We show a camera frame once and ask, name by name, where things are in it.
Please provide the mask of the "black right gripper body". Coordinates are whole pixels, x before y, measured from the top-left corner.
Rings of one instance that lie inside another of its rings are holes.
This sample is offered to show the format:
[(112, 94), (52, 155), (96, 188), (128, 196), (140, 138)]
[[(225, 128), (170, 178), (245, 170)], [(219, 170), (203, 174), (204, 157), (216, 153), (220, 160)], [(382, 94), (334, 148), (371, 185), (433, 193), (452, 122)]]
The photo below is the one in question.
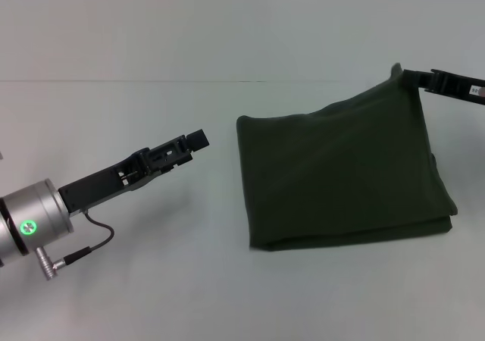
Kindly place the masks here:
[(452, 74), (442, 70), (434, 73), (433, 94), (484, 105), (484, 80)]

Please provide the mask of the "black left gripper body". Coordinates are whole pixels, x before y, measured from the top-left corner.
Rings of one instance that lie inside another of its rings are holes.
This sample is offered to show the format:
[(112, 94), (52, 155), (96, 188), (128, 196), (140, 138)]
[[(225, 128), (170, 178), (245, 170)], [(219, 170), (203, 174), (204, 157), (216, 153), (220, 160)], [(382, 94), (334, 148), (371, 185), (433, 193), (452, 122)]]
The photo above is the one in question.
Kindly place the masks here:
[(152, 180), (148, 153), (149, 148), (141, 149), (113, 166), (59, 188), (70, 216), (146, 185)]

